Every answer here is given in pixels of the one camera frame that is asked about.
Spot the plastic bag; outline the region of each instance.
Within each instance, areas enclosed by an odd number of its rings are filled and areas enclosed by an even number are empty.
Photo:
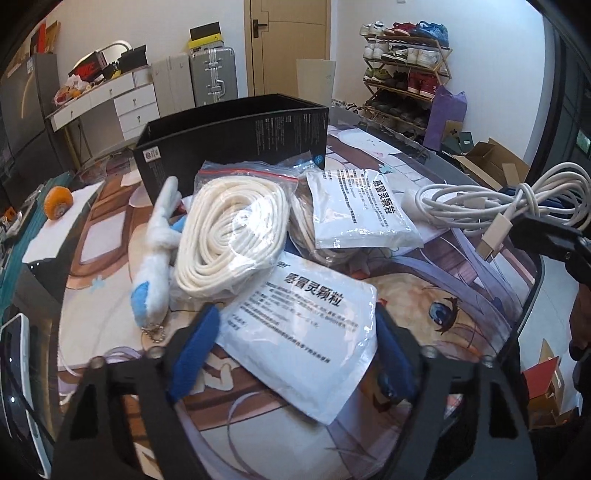
[[[332,423],[374,358],[375,287],[283,252],[221,311],[216,342],[295,408]]]
[[[288,233],[297,251],[307,260],[318,262],[327,267],[338,267],[347,263],[358,248],[322,249],[316,248],[314,237],[314,212],[312,192],[308,185],[308,172],[321,173],[313,160],[308,160],[292,167],[298,174],[299,183],[291,197],[291,214]]]
[[[236,295],[254,274],[268,274],[285,247],[297,182],[290,169],[263,162],[206,162],[178,248],[178,286],[218,300]]]
[[[380,172],[327,170],[306,177],[316,248],[423,246],[415,225],[392,201],[388,180]]]
[[[66,80],[65,85],[60,88],[55,97],[53,98],[53,104],[56,106],[62,106],[80,96],[89,86],[88,82],[82,80],[78,75],[72,75]]]

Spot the silver suitcase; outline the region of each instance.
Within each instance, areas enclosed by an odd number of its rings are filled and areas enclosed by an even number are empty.
[[[238,98],[233,48],[211,48],[190,57],[196,106]]]

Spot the anime character eye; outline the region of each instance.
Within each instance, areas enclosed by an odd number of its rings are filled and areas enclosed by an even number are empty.
[[[452,303],[452,308],[440,301],[434,301],[429,308],[429,316],[439,327],[438,332],[445,333],[457,319],[457,299],[445,299]]]

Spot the coiled white rope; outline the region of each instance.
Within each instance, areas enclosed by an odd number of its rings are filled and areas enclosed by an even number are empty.
[[[189,296],[237,293],[256,271],[270,268],[283,250],[290,205],[278,183],[226,176],[193,197],[183,229],[175,277]]]
[[[300,178],[296,193],[291,198],[290,235],[297,244],[305,247],[310,256],[322,265],[330,267],[346,262],[359,251],[357,248],[320,249],[316,248],[314,236],[314,210],[312,193],[306,178]]]

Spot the red sneaker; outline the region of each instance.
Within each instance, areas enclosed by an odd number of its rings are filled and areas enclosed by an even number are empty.
[[[422,81],[419,95],[430,99],[434,99],[435,93],[439,88],[439,82],[437,81],[437,78],[435,77],[435,75],[429,75],[428,73],[423,73],[420,75]]]
[[[404,35],[405,37],[410,37],[410,31],[414,28],[417,28],[417,26],[413,23],[403,23],[394,28],[394,35]]]
[[[384,30],[384,35],[397,35],[397,33],[394,30],[396,28],[399,28],[400,26],[402,26],[402,24],[400,24],[398,22],[394,22],[394,25],[392,25],[392,27]]]
[[[419,95],[421,93],[421,84],[423,82],[423,75],[419,72],[410,72],[408,75],[408,88],[411,93]]]

